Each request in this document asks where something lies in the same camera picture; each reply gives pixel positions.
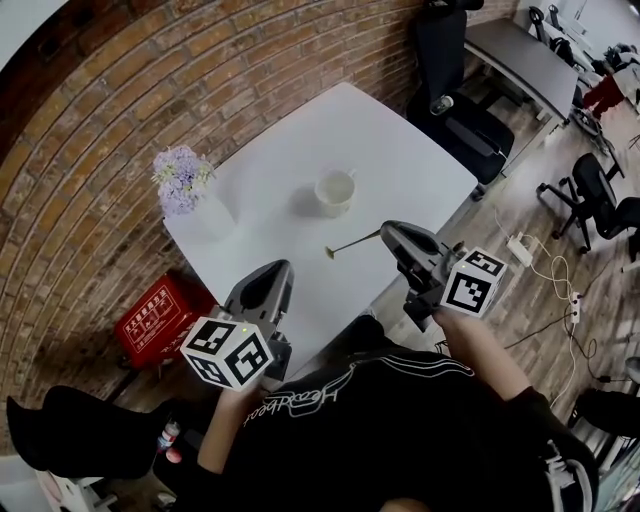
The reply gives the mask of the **red box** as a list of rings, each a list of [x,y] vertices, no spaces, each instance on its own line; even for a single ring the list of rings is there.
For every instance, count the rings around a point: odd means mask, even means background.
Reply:
[[[115,326],[125,360],[136,370],[180,358],[180,346],[196,320],[217,304],[197,280],[164,273]]]

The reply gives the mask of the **person's black printed shirt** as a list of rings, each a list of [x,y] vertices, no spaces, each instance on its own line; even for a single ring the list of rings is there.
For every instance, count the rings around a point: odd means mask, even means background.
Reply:
[[[446,354],[394,344],[361,316],[352,354],[262,400],[240,427],[222,474],[201,466],[189,512],[378,512],[393,498],[451,512],[552,512],[541,456],[552,439],[590,450],[531,385],[503,400]]]

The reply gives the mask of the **green spoon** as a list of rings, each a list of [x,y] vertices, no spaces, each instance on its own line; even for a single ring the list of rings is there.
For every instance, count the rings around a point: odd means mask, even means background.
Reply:
[[[337,247],[337,248],[335,248],[335,249],[333,249],[333,248],[330,248],[330,247],[326,246],[326,247],[325,247],[325,254],[326,254],[326,255],[327,255],[331,260],[334,260],[334,259],[335,259],[335,255],[336,255],[338,252],[343,251],[343,250],[346,250],[346,249],[351,248],[351,247],[353,247],[353,246],[355,246],[355,245],[358,245],[358,244],[360,244],[360,243],[362,243],[362,242],[368,241],[368,240],[370,240],[370,239],[373,239],[373,238],[376,238],[376,237],[379,237],[379,236],[380,236],[380,229],[378,229],[378,230],[374,231],[373,233],[371,233],[371,234],[369,234],[369,235],[366,235],[366,236],[364,236],[364,237],[362,237],[362,238],[360,238],[360,239],[358,239],[358,240],[355,240],[355,241],[350,242],[350,243],[348,243],[348,244],[346,244],[346,245],[343,245],[343,246]]]

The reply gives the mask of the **person's black striped shorts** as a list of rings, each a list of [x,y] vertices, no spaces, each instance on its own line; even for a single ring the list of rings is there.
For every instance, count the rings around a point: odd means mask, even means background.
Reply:
[[[593,512],[597,487],[592,484],[585,465],[567,458],[549,439],[541,456],[544,475],[551,495],[552,512]]]

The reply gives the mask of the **plastic bottle with red label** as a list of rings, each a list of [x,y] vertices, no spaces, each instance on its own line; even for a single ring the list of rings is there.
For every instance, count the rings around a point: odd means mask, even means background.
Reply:
[[[169,420],[164,426],[161,434],[157,439],[157,450],[159,453],[166,452],[175,442],[176,438],[180,434],[180,425],[174,421]]]

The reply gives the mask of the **white cup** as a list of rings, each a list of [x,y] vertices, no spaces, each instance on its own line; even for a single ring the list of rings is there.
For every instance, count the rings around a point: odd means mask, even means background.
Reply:
[[[320,212],[328,218],[345,214],[356,193],[356,170],[326,172],[314,185],[314,195]]]

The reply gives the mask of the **person's left forearm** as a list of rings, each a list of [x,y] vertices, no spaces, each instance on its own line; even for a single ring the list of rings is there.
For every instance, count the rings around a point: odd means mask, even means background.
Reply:
[[[261,400],[260,385],[221,393],[198,452],[199,466],[214,474],[223,473],[240,427]]]

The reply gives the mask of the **black bag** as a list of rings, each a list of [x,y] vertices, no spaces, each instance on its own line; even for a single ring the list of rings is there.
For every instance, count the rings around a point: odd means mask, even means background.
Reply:
[[[69,479],[138,479],[151,468],[157,438],[177,407],[167,400],[136,412],[67,386],[54,386],[39,409],[7,399],[11,442],[33,469]]]

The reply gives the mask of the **person's bare knee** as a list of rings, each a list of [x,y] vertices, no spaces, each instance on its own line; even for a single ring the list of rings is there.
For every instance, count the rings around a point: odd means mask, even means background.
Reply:
[[[409,497],[385,501],[378,512],[451,512],[446,504],[431,499]]]

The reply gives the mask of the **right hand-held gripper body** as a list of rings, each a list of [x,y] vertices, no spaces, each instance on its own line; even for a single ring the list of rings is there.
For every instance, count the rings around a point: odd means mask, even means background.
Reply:
[[[427,319],[438,309],[481,317],[507,270],[507,264],[494,255],[461,244],[439,245],[433,251],[432,271],[415,273],[397,266],[409,284],[404,311],[420,330],[426,329]]]

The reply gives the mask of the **grey desk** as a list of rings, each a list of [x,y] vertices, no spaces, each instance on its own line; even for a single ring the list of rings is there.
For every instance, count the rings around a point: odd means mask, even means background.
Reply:
[[[509,78],[560,123],[569,119],[578,74],[509,19],[470,26],[465,48]]]

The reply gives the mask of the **black wheeled office chair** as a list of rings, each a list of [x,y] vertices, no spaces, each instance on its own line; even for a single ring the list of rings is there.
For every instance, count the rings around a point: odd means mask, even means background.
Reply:
[[[605,240],[634,229],[628,239],[628,249],[631,262],[635,263],[640,255],[640,197],[626,197],[618,202],[609,181],[616,173],[622,173],[618,163],[605,173],[596,156],[587,153],[576,161],[572,174],[562,178],[557,187],[541,183],[536,193],[541,195],[550,191],[571,210],[562,228],[551,233],[554,240],[560,239],[572,224],[576,224],[584,239],[579,253],[585,255],[591,250],[589,219],[594,220],[596,232]]]

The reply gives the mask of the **white power adapter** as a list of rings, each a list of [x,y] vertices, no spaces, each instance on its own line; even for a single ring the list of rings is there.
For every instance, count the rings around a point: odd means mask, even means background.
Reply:
[[[506,247],[524,267],[530,267],[533,256],[529,252],[529,249],[523,244],[523,237],[524,234],[522,232],[510,236],[507,240]]]

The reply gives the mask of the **black high-back office chair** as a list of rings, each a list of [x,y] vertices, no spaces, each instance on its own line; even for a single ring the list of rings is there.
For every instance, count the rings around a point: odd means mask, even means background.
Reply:
[[[501,173],[515,141],[507,125],[459,92],[467,12],[483,5],[484,0],[425,0],[409,28],[420,85],[406,108],[407,120],[463,165],[480,187]],[[433,116],[429,106],[443,95],[451,96],[454,106]]]

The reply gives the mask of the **person's right forearm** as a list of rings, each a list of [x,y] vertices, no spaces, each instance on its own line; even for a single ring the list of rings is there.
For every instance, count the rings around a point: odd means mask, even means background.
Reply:
[[[531,386],[483,321],[447,308],[436,310],[433,318],[443,330],[451,357],[471,368],[503,400],[512,400]]]

